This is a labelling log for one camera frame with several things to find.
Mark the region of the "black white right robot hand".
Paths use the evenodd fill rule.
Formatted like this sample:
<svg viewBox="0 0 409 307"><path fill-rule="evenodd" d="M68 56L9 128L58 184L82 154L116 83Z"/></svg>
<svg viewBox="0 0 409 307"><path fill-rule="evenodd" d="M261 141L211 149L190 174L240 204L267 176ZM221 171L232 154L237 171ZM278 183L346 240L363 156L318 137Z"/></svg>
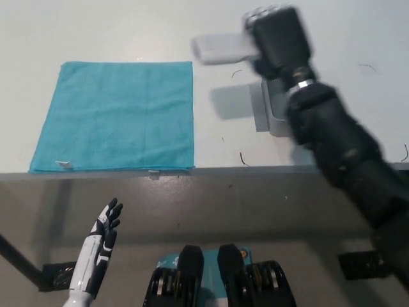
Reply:
<svg viewBox="0 0 409 307"><path fill-rule="evenodd" d="M290 86L316 80L311 49L295 6L256 8L243 16L243 29L259 52L253 65L260 76L281 79Z"/></svg>

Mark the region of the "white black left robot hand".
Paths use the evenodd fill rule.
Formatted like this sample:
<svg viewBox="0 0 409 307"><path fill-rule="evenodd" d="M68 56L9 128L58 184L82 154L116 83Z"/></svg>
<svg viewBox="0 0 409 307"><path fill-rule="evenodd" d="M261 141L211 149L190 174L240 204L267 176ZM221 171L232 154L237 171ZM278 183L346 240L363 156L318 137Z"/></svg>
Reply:
<svg viewBox="0 0 409 307"><path fill-rule="evenodd" d="M97 217L85 238L70 282L70 294L84 294L88 301L96 298L103 282L116 242L115 227L123 205L113 198Z"/></svg>

